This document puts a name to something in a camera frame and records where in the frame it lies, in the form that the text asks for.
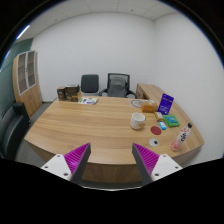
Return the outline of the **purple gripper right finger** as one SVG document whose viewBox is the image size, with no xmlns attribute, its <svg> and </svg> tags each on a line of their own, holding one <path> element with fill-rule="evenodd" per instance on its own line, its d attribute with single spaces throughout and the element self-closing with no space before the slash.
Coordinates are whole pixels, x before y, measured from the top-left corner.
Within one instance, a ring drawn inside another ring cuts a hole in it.
<svg viewBox="0 0 224 224">
<path fill-rule="evenodd" d="M 139 169 L 142 184 L 152 183 L 151 175 L 158 162 L 159 155 L 136 143 L 132 145 L 132 154 Z"/>
</svg>

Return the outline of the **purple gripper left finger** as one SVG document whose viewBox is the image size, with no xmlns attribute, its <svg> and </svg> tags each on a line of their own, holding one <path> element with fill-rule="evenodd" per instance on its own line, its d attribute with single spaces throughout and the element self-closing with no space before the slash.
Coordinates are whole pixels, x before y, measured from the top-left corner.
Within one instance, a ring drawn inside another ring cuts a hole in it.
<svg viewBox="0 0 224 224">
<path fill-rule="evenodd" d="M 71 182 L 80 182 L 91 154 L 91 145 L 84 144 L 69 153 L 64 158 L 71 171 Z"/>
</svg>

